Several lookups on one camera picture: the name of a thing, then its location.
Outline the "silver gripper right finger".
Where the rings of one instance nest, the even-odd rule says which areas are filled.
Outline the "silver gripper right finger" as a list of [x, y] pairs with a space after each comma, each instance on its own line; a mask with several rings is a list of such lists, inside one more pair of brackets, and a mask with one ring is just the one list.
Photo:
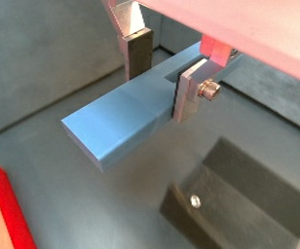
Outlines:
[[237, 68], [242, 53], [230, 45], [202, 35], [199, 58], [181, 73], [175, 85], [173, 118], [182, 123], [198, 109], [199, 99], [213, 101], [221, 93], [219, 81]]

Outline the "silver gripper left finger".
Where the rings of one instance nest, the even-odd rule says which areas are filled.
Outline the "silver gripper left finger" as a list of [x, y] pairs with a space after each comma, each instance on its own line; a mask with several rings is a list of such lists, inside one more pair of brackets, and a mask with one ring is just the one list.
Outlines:
[[134, 0], [102, 0], [118, 33], [125, 57], [125, 77], [131, 80], [151, 68], [154, 32], [145, 25], [139, 4]]

